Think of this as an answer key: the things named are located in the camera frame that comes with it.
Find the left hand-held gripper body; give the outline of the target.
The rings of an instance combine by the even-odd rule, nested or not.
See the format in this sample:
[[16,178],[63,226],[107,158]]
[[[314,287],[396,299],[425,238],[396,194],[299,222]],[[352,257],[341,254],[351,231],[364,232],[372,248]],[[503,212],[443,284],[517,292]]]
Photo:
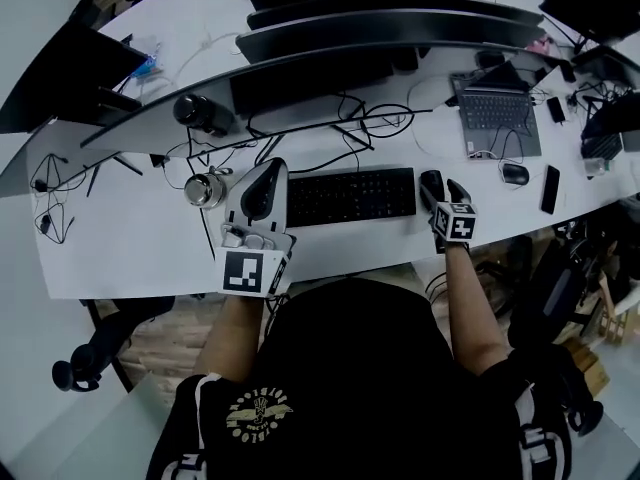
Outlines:
[[296,237],[277,223],[255,225],[230,210],[221,225],[222,242],[215,248],[215,290],[226,295],[271,298],[283,294],[290,282],[285,270]]

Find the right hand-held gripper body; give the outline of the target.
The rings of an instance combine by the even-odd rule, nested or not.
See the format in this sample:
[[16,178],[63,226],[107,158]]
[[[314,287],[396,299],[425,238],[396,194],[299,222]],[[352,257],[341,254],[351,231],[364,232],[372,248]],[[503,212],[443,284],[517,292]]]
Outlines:
[[444,253],[447,243],[468,246],[474,236],[476,220],[477,211],[472,204],[438,202],[432,220],[436,251]]

